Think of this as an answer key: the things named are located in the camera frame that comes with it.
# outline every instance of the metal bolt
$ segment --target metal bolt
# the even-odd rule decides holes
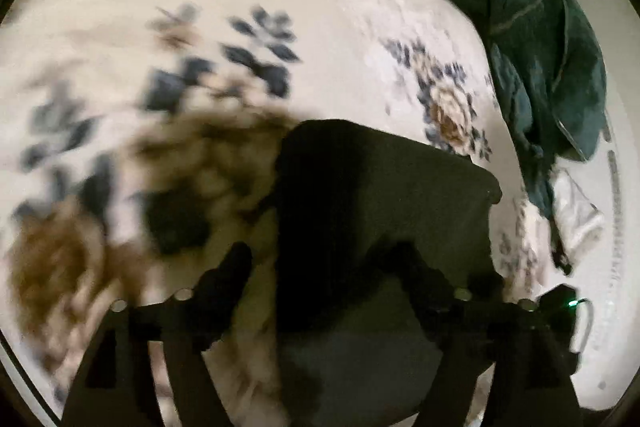
[[[457,300],[464,302],[469,302],[474,297],[473,294],[466,288],[456,288],[456,290],[453,292],[453,296]]]
[[[193,297],[193,290],[191,288],[182,288],[174,293],[174,299],[177,301],[188,301]]]
[[[127,302],[122,299],[114,301],[111,305],[111,311],[114,313],[120,313],[127,309]]]
[[[538,309],[538,304],[533,302],[531,299],[520,299],[518,301],[518,306],[526,312],[534,312]]]

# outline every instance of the white wall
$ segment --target white wall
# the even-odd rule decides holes
[[[596,33],[640,144],[640,17],[629,0],[578,0]]]
[[[607,68],[607,114],[614,136],[612,144],[601,143],[590,164],[574,164],[572,175],[591,201],[609,218],[598,248],[576,270],[574,282],[584,296],[596,302],[596,326],[607,323],[606,342],[600,349],[594,339],[583,359],[583,369],[574,378],[583,405],[604,409],[614,405],[626,390],[640,365],[640,17],[628,0],[578,0],[600,43]],[[623,263],[612,319],[603,321],[609,299],[613,237],[611,176],[607,150],[614,150],[622,192]]]

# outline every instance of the green blanket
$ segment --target green blanket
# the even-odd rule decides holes
[[[588,160],[605,123],[606,74],[576,0],[451,0],[489,56],[529,198],[551,217],[557,155]]]

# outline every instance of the white cloth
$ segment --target white cloth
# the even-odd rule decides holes
[[[575,269],[600,241],[605,218],[566,169],[555,168],[550,183],[554,190],[554,219],[562,248],[568,264]]]

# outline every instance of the green jacket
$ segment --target green jacket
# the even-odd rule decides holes
[[[529,198],[546,217],[557,155],[586,161],[605,124],[602,53],[576,0],[451,0],[474,23]]]

